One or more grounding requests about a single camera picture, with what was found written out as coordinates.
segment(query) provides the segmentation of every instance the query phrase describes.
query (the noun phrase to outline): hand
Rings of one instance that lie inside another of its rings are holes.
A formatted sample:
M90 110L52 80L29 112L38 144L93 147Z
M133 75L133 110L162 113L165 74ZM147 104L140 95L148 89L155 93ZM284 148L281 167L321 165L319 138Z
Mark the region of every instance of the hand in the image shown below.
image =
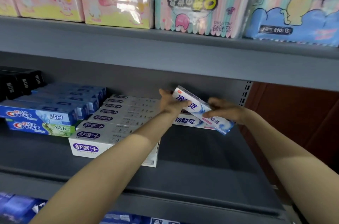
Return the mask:
M238 124L244 125L244 117L249 111L245 107L235 105L226 100L211 97L208 101L209 105L212 108L212 111L205 112L202 116L205 118L210 118L214 116L219 116L224 119L229 119L235 121Z
M161 94L160 101L160 110L165 112L174 113L175 115L179 115L182 108L188 107L192 102L191 101L182 101L178 102L173 98L172 94L168 90L159 89L159 93Z

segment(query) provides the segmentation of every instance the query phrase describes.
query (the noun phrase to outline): forearm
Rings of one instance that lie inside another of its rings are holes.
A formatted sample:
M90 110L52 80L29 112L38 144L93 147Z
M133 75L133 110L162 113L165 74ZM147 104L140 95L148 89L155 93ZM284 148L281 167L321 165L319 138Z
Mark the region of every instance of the forearm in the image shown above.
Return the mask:
M73 176L31 224L97 224L142 162L172 125L176 114L161 112Z
M339 176L255 112L243 121L310 224L337 223Z

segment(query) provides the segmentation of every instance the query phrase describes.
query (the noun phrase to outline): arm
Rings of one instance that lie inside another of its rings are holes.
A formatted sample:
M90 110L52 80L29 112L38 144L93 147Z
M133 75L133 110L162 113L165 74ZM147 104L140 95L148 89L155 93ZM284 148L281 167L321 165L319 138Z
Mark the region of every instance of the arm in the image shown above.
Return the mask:
M249 129L310 224L338 223L339 175L254 111L217 98L210 98L209 103L215 110L205 117L220 116Z
M183 107L160 90L161 112L74 175L30 224L98 224Z

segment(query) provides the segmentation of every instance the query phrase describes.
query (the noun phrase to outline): gray metal shelf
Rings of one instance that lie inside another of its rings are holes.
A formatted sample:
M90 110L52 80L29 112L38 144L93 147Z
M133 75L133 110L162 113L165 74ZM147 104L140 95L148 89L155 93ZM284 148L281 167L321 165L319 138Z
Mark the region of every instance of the gray metal shelf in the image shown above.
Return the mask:
M0 17L0 51L339 91L339 49Z
M2 127L0 144L0 191L43 199L91 160L72 156L61 137ZM161 140L157 168L141 167L113 208L194 224L286 222L238 128L222 136L171 127Z

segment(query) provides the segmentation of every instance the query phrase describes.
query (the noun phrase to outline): store shelf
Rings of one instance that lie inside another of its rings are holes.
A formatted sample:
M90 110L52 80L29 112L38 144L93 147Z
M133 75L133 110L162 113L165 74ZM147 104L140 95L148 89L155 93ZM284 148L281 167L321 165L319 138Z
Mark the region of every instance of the store shelf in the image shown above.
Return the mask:
M28 18L0 26L0 51L339 91L333 47Z
M0 132L0 191L49 199L91 159L74 157L68 139ZM237 128L173 126L157 168L141 167L113 207L193 224L285 223L284 210Z

